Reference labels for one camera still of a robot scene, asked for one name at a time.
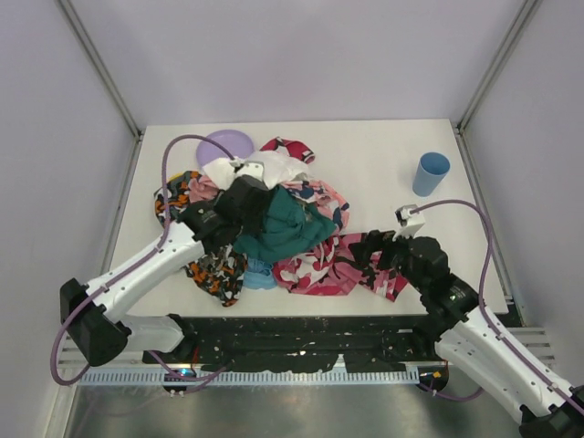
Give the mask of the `dark green cloth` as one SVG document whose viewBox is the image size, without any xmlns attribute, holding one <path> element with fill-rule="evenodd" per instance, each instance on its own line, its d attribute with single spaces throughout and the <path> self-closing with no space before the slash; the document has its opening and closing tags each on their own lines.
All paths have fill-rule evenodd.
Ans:
<svg viewBox="0 0 584 438">
<path fill-rule="evenodd" d="M 303 203 L 277 186 L 264 212 L 259 234 L 241 234 L 233 244 L 237 253 L 274 264 L 313 249 L 335 231 L 334 222 L 313 203 Z"/>
</svg>

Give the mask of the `light blue cloth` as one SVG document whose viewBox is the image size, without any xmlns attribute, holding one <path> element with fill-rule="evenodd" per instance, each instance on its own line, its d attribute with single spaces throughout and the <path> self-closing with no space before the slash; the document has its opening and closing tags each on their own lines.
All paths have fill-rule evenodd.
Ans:
<svg viewBox="0 0 584 438">
<path fill-rule="evenodd" d="M 273 265 L 259 259 L 248 257 L 243 277 L 243 287 L 253 290 L 268 290 L 276 286 L 277 281 L 273 274 Z"/>
</svg>

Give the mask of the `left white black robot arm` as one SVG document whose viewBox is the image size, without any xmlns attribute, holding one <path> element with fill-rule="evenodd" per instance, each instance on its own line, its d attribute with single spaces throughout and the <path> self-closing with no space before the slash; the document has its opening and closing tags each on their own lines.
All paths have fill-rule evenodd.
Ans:
<svg viewBox="0 0 584 438">
<path fill-rule="evenodd" d="M 188 263 L 258 232 L 273 191 L 250 175 L 234 180 L 212 200 L 189 204 L 159 239 L 115 269 L 59 290 L 61 323 L 88 365 L 99 367 L 125 350 L 171 352 L 185 339 L 176 315 L 135 317 L 129 310 Z"/>
</svg>

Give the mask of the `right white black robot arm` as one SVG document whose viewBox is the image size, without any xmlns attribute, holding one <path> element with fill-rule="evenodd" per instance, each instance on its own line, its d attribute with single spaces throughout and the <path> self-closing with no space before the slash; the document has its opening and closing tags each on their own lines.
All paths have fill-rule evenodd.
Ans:
<svg viewBox="0 0 584 438">
<path fill-rule="evenodd" d="M 435 239 L 373 231 L 349 250 L 361 265 L 378 255 L 379 269 L 396 271 L 419 292 L 427 314 L 416 331 L 492 396 L 521 436 L 582 436 L 583 389 L 559 377 L 504 326 L 451 271 Z"/>
</svg>

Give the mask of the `pink black camo cloth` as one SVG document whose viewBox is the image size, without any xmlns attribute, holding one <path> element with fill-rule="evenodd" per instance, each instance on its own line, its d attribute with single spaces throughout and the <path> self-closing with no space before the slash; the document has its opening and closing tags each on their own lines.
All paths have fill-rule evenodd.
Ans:
<svg viewBox="0 0 584 438">
<path fill-rule="evenodd" d="M 380 270 L 381 253 L 371 255 L 363 266 L 355 261 L 350 246 L 364 240 L 365 233 L 333 235 L 313 249 L 274 263 L 277 283 L 299 295 L 346 296 L 355 287 L 394 301 L 408 282 L 394 270 Z"/>
</svg>

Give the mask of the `pink navy camo cloth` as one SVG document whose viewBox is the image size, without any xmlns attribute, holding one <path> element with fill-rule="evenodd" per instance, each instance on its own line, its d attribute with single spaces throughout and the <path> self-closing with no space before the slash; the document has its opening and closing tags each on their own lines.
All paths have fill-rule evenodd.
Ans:
<svg viewBox="0 0 584 438">
<path fill-rule="evenodd" d="M 321 180 L 309 179 L 280 184 L 290 195 L 307 204 L 314 204 L 318 212 L 330 219 L 340 232 L 349 223 L 349 203 L 331 186 Z M 196 176 L 188 182 L 191 203 L 211 200 L 219 188 L 207 176 Z"/>
</svg>

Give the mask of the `white cloth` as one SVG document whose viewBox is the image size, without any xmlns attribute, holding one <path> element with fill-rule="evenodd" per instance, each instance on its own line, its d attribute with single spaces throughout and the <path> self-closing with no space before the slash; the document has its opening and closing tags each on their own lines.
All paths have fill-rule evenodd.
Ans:
<svg viewBox="0 0 584 438">
<path fill-rule="evenodd" d="M 233 168 L 229 162 L 237 158 L 218 158 L 204 165 L 203 173 L 219 189 L 226 190 L 231 185 L 229 182 L 233 172 Z M 309 174 L 308 166 L 305 163 L 275 151 L 255 151 L 249 157 L 239 159 L 262 162 L 264 164 L 265 174 L 263 184 L 269 190 L 275 188 L 280 183 L 307 179 Z"/>
</svg>

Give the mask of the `red pink camo cloth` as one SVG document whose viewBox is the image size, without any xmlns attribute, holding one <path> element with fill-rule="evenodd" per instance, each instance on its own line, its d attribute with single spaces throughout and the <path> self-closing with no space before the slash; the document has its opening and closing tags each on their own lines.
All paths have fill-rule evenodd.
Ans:
<svg viewBox="0 0 584 438">
<path fill-rule="evenodd" d="M 275 137 L 268 141 L 260 148 L 260 151 L 275 151 L 305 164 L 310 164 L 315 160 L 315 153 L 305 143 L 281 137 Z"/>
</svg>

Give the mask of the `orange grey camo cloth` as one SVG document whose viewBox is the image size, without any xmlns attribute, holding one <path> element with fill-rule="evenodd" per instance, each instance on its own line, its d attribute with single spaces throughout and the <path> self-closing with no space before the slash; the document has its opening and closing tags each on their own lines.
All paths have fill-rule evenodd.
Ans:
<svg viewBox="0 0 584 438">
<path fill-rule="evenodd" d="M 199 175 L 206 176 L 197 171 L 177 174 L 154 194 L 154 213 L 161 226 L 165 225 L 163 196 L 167 195 L 171 220 L 174 221 L 191 204 L 188 182 Z M 202 291 L 217 298 L 223 307 L 228 308 L 240 298 L 246 265 L 246 257 L 228 245 L 217 253 L 189 262 L 183 270 Z"/>
</svg>

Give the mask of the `purple plastic plate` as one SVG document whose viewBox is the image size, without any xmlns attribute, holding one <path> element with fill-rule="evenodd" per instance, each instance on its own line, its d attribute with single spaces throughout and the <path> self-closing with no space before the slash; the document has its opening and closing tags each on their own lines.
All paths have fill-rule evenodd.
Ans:
<svg viewBox="0 0 584 438">
<path fill-rule="evenodd" d="M 238 158 L 247 158 L 256 149 L 252 139 L 240 130 L 217 130 L 208 134 L 207 138 L 219 143 Z M 201 141 L 195 153 L 196 162 L 200 168 L 218 158 L 227 157 L 227 154 L 208 141 Z"/>
</svg>

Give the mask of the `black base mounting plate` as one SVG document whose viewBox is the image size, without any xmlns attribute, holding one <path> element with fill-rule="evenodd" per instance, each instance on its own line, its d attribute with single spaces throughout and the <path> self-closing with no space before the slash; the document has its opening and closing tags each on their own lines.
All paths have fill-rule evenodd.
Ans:
<svg viewBox="0 0 584 438">
<path fill-rule="evenodd" d="M 187 318 L 185 345 L 167 364 L 204 370 L 316 373 L 344 360 L 351 372 L 404 370 L 438 362 L 426 316 Z"/>
</svg>

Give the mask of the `blue plastic cup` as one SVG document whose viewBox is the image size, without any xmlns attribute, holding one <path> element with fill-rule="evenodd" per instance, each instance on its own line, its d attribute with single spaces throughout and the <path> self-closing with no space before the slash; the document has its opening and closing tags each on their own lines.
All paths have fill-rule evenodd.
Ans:
<svg viewBox="0 0 584 438">
<path fill-rule="evenodd" d="M 425 153 L 418 162 L 413 192 L 421 197 L 431 195 L 450 169 L 451 163 L 446 156 L 434 151 Z"/>
</svg>

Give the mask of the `left aluminium frame post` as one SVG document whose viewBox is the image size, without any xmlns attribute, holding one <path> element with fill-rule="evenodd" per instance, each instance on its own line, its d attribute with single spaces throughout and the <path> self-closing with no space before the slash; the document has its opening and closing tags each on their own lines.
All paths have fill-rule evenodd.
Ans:
<svg viewBox="0 0 584 438">
<path fill-rule="evenodd" d="M 120 114 L 132 138 L 138 140 L 141 137 L 141 128 L 131 114 L 130 108 L 122 97 L 113 76 L 110 74 L 76 7 L 68 0 L 56 0 L 55 4 L 67 22 L 75 39 L 78 41 L 80 48 L 87 57 L 89 64 L 92 66 L 103 88 L 109 95 L 114 107 Z"/>
</svg>

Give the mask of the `aluminium frame post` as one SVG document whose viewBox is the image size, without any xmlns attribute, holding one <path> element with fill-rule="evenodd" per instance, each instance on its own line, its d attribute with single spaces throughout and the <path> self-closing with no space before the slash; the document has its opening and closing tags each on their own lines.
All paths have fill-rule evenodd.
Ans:
<svg viewBox="0 0 584 438">
<path fill-rule="evenodd" d="M 454 124 L 455 131 L 458 134 L 462 135 L 470 126 L 474 115 L 480 109 L 488 92 L 496 83 L 506 63 L 513 55 L 517 44 L 542 4 L 542 0 L 525 0 L 521 2 L 519 9 L 507 31 L 504 33 L 471 99 L 466 105 L 461 118 Z"/>
<path fill-rule="evenodd" d="M 89 64 L 92 66 L 103 88 L 109 95 L 114 107 L 120 114 L 132 138 L 138 140 L 141 137 L 141 128 L 131 114 L 130 108 L 122 97 L 113 76 L 110 74 L 76 7 L 68 0 L 56 0 L 55 4 L 67 22 L 75 39 L 78 41 L 80 48 L 87 57 Z"/>
</svg>

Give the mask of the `right aluminium frame post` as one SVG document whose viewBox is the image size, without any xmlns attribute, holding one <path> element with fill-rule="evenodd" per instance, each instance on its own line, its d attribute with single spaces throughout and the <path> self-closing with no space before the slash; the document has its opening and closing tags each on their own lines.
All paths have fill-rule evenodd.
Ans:
<svg viewBox="0 0 584 438">
<path fill-rule="evenodd" d="M 517 44 L 542 4 L 542 0 L 525 0 L 521 2 L 519 9 L 507 31 L 504 33 L 471 99 L 466 105 L 461 118 L 454 124 L 455 131 L 458 134 L 462 135 L 470 126 L 474 115 L 480 109 L 488 92 L 496 83 L 506 63 L 513 55 Z"/>
</svg>

